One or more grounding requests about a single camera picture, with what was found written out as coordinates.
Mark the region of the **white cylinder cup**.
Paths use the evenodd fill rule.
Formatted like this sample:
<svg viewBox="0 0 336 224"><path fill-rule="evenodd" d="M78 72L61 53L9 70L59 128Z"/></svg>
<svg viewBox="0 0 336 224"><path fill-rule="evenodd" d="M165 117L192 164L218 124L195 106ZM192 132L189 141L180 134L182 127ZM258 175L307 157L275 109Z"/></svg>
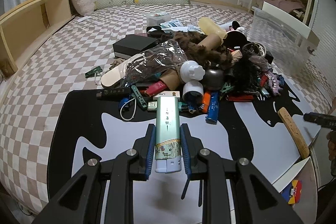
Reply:
<svg viewBox="0 0 336 224"><path fill-rule="evenodd" d="M199 81L190 80L185 83L182 98L186 103L201 104L203 96L203 85Z"/></svg>

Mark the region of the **black and white cat mat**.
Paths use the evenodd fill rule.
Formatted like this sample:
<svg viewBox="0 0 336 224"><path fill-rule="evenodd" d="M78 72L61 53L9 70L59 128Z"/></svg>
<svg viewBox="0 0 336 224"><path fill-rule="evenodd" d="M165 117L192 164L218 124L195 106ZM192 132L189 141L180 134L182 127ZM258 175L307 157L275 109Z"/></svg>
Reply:
<svg viewBox="0 0 336 224"><path fill-rule="evenodd" d="M318 127L303 119L289 85L275 101L222 100L218 119L180 113L177 98L155 111L120 117L107 90L74 90L51 145L48 223L301 223L273 187L299 158L290 118L310 143Z"/></svg>

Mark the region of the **carved wooden plaque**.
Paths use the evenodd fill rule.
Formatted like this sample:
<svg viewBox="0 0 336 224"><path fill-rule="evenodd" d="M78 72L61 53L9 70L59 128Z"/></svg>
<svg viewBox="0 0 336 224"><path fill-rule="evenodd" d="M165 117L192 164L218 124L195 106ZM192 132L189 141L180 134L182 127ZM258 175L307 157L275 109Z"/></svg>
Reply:
<svg viewBox="0 0 336 224"><path fill-rule="evenodd" d="M293 118L284 107L280 108L277 113L283 124L287 128L289 134L291 135L291 138L293 139L301 158L308 158L310 155L309 147Z"/></svg>

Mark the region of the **green plastic clip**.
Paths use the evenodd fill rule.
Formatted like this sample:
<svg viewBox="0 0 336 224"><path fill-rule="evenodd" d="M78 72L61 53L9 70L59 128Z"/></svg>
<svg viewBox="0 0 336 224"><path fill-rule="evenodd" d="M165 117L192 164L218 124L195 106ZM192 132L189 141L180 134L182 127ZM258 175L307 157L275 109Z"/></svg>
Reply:
<svg viewBox="0 0 336 224"><path fill-rule="evenodd" d="M100 66L94 67L93 69L89 70L84 74L85 78L91 78L95 77L97 74L100 74L102 72L102 68Z"/></svg>

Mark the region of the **white round-cap bottle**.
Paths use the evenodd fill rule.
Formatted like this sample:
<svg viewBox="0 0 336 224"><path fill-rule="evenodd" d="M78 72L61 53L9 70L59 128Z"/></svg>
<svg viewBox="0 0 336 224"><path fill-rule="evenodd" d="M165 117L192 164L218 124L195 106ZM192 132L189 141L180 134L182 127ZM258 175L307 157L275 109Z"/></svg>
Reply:
<svg viewBox="0 0 336 224"><path fill-rule="evenodd" d="M206 71L196 61L188 60L181 65L179 73L181 80L187 83L191 80L202 80Z"/></svg>

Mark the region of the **white cardboard collection box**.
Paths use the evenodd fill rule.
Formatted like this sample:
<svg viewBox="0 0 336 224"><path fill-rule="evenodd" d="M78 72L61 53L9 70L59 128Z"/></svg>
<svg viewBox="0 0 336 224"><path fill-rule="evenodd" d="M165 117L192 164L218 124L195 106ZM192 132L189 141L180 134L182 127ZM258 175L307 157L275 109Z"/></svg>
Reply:
<svg viewBox="0 0 336 224"><path fill-rule="evenodd" d="M273 186L298 215L315 220L317 181L311 157L290 167Z"/></svg>

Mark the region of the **wooden bed shelf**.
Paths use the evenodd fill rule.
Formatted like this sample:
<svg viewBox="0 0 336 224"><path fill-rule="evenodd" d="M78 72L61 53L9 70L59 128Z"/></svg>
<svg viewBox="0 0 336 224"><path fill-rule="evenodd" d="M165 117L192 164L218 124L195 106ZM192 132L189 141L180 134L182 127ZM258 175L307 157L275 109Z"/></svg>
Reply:
<svg viewBox="0 0 336 224"><path fill-rule="evenodd" d="M7 80L74 14L71 0L28 0L1 15L1 75Z"/></svg>

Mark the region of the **brown fur piece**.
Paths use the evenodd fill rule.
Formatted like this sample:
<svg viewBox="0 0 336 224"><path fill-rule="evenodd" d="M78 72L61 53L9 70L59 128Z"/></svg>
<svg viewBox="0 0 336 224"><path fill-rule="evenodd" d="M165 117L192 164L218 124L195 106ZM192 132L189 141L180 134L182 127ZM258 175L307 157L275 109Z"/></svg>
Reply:
<svg viewBox="0 0 336 224"><path fill-rule="evenodd" d="M214 67L219 67L224 71L229 69L232 65L231 52L224 45L215 50L200 46L199 43L206 37L198 32L178 31L174 34L173 40L179 43L189 60L196 61L204 70Z"/></svg>

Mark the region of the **black gift box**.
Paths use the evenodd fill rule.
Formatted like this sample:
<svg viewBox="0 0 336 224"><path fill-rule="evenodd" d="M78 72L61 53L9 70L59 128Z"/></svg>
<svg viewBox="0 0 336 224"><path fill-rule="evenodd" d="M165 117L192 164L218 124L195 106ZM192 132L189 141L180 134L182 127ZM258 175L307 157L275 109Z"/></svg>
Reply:
<svg viewBox="0 0 336 224"><path fill-rule="evenodd" d="M114 56L122 59L129 59L136 54L153 48L157 45L158 39L140 35L127 35L113 44Z"/></svg>

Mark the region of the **mint green lighter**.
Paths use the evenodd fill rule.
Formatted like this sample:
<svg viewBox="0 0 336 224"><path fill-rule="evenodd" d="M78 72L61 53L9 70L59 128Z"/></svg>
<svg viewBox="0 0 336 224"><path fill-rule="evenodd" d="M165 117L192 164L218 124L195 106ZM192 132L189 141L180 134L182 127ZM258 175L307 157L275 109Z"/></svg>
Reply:
<svg viewBox="0 0 336 224"><path fill-rule="evenodd" d="M182 169L178 98L157 98L155 171L175 173Z"/></svg>

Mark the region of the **clear storage bin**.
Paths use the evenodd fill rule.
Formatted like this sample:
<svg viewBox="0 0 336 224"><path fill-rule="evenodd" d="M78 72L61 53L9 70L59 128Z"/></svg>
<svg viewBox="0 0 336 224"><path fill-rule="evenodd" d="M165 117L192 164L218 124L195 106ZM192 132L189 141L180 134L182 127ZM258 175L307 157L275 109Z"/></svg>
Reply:
<svg viewBox="0 0 336 224"><path fill-rule="evenodd" d="M248 40L266 47L274 63L287 76L304 83L312 83L315 75L307 67L317 53L319 38L298 19L269 3L253 9L253 22Z"/></svg>

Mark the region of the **yellow plastic bottle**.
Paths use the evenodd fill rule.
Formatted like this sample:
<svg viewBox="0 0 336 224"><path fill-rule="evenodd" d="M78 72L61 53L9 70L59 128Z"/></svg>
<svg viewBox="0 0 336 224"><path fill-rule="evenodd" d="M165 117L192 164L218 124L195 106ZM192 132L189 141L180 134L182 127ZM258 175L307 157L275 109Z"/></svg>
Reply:
<svg viewBox="0 0 336 224"><path fill-rule="evenodd" d="M217 34L221 39L225 39L227 37L226 30L222 29L211 18L200 18L198 21L198 26L206 35Z"/></svg>

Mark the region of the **small clear plastic box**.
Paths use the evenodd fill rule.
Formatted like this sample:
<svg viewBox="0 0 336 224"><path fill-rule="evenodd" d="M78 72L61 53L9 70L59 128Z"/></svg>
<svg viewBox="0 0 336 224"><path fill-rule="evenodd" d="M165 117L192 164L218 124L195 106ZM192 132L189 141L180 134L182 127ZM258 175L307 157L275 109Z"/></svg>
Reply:
<svg viewBox="0 0 336 224"><path fill-rule="evenodd" d="M146 15L147 26L159 26L161 23L171 20L171 14L165 11L157 11Z"/></svg>

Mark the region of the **blue lighter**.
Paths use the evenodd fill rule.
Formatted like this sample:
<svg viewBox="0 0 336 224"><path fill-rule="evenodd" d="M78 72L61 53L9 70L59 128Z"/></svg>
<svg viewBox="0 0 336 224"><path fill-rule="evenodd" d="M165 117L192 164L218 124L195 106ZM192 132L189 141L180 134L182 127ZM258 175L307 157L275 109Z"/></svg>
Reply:
<svg viewBox="0 0 336 224"><path fill-rule="evenodd" d="M210 104L206 116L206 122L209 124L217 124L219 115L218 92L211 93Z"/></svg>

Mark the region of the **clear plastic bag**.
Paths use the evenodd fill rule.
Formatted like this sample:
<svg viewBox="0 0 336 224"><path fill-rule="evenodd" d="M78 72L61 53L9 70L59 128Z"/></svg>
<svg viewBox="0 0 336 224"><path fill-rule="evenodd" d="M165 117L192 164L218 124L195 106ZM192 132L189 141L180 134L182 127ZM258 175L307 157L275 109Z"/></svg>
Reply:
<svg viewBox="0 0 336 224"><path fill-rule="evenodd" d="M121 85L131 86L168 69L176 71L185 61L187 61L187 56L179 43L169 39L141 52L139 57L128 62L124 69L125 74L121 79Z"/></svg>

